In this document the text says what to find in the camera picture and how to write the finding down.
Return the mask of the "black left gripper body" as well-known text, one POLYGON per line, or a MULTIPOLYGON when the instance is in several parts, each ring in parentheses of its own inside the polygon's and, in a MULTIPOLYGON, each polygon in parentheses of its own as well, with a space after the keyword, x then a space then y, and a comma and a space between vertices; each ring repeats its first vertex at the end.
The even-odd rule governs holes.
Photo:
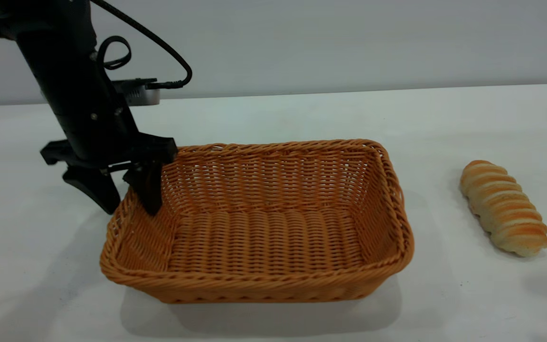
POLYGON ((128 170, 141 162, 169 164, 178 154, 174 139, 139 132, 130 110, 159 102, 156 80, 113 81, 113 103, 104 113, 59 116, 66 139, 49 142, 41 155, 49 165, 65 162, 102 172, 128 170))

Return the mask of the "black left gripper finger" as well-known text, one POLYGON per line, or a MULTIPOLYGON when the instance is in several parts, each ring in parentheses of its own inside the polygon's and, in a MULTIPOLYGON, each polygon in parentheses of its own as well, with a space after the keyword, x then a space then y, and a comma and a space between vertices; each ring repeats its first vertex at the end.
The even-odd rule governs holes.
POLYGON ((104 212, 111 215, 120 204, 120 195, 110 175, 99 169, 70 165, 63 173, 63 181, 92 199, 104 212))
POLYGON ((123 176, 150 216, 156 216, 162 204, 161 169, 160 162, 141 162, 130 167, 123 176))

